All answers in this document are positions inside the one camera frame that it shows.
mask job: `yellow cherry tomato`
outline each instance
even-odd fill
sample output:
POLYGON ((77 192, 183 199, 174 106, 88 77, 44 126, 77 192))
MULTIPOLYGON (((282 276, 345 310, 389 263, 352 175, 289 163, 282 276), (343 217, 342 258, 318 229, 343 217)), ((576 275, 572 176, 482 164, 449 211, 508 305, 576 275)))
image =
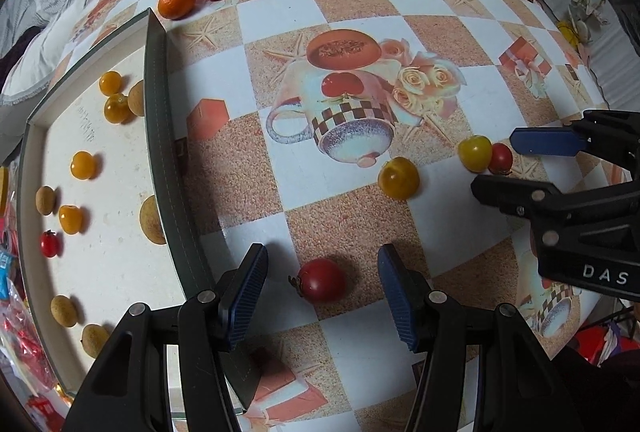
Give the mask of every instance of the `yellow cherry tomato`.
POLYGON ((76 179, 91 179, 94 173, 94 157, 84 150, 76 152, 71 160, 71 175, 76 179))
POLYGON ((62 231, 73 235, 82 229, 82 210, 73 205, 62 205, 58 211, 62 231))
POLYGON ((458 144, 458 157, 472 172, 484 172, 491 163, 491 141, 487 136, 471 136, 458 144))
POLYGON ((405 201, 418 191, 420 174, 407 158, 395 157, 380 169, 378 186, 387 196, 405 201))

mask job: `white tray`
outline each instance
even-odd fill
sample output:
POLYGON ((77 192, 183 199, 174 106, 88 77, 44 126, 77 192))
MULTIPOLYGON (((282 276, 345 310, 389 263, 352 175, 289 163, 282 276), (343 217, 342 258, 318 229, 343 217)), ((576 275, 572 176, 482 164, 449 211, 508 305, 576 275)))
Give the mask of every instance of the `white tray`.
MULTIPOLYGON (((84 325, 113 329, 137 301, 156 309, 185 300, 168 246, 151 243, 138 222, 142 202, 154 193, 145 118, 134 117, 123 125, 107 122, 102 113, 106 98, 97 84, 103 73, 115 70, 123 76, 122 92, 127 93, 145 77, 150 19, 148 13, 136 17, 79 62, 36 108, 22 147, 22 274, 47 356, 61 385, 72 394, 93 363, 80 343, 84 325), (79 150, 100 158, 94 179, 80 181, 71 175, 71 158, 79 150), (36 211, 35 193, 42 185, 56 189, 58 205, 84 208, 81 234, 62 232, 57 209, 49 216, 36 211), (40 253, 45 230, 58 234, 60 256, 45 258, 40 253), (81 314, 81 322, 71 329, 50 314, 50 301, 58 294, 72 298, 81 314)), ((170 386, 179 386, 179 379, 170 380, 170 386)))

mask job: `checkered tablecloth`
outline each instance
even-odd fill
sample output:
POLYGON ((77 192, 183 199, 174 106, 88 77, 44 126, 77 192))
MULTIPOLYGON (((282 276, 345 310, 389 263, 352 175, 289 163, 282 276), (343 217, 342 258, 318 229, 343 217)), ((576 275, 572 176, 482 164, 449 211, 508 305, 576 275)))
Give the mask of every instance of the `checkered tablecloth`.
MULTIPOLYGON (((157 2, 91 0, 56 75, 157 2)), ((528 223, 479 205, 469 188, 474 176, 456 155, 472 134, 509 144, 515 127, 558 126, 603 106, 588 70, 539 5, 198 0, 185 19, 162 23, 175 137, 188 155, 184 181, 211 267, 225 271, 252 242, 270 251, 250 346, 281 365, 282 375, 264 383, 242 418, 244 430, 401 428, 421 357, 399 341, 383 300, 376 252, 386 242, 460 303, 493 308, 511 301, 535 332, 557 329, 538 334, 549 354, 590 312, 593 294, 542 284, 528 223), (306 50, 318 35, 341 28, 373 38, 381 57, 351 72, 364 92, 320 100, 333 107, 313 124, 302 111, 324 94, 325 76, 307 62, 306 50), (324 144, 357 121, 364 102, 375 130, 346 130, 324 144), (291 116, 273 116, 275 109, 291 116), (374 150, 360 156, 367 145, 374 150), (408 202, 385 197, 376 184, 380 167, 396 156, 420 171, 422 188, 408 202), (287 276, 318 256, 343 266, 351 291, 314 308, 287 276), (570 306, 568 314, 553 311, 558 297, 571 299, 561 306, 570 306), (550 327, 548 317, 564 320, 550 327)), ((618 171, 589 157, 516 155, 513 174, 565 192, 618 180, 618 171)))

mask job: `pillow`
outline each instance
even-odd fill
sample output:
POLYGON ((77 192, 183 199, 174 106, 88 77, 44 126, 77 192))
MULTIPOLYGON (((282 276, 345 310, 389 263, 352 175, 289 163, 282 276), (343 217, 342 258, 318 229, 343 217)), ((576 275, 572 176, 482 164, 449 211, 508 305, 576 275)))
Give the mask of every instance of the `pillow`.
POLYGON ((82 17, 85 0, 74 0, 34 38, 22 58, 9 72, 2 90, 3 104, 14 104, 35 94, 60 63, 62 51, 71 38, 74 25, 82 17))

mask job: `tomato stem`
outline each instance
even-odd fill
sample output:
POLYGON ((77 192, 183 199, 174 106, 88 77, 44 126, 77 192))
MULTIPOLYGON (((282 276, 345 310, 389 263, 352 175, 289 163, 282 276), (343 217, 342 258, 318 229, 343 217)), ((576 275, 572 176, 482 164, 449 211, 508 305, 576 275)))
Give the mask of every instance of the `tomato stem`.
POLYGON ((296 288, 298 295, 302 297, 302 282, 300 282, 300 277, 292 277, 289 275, 289 284, 296 288))

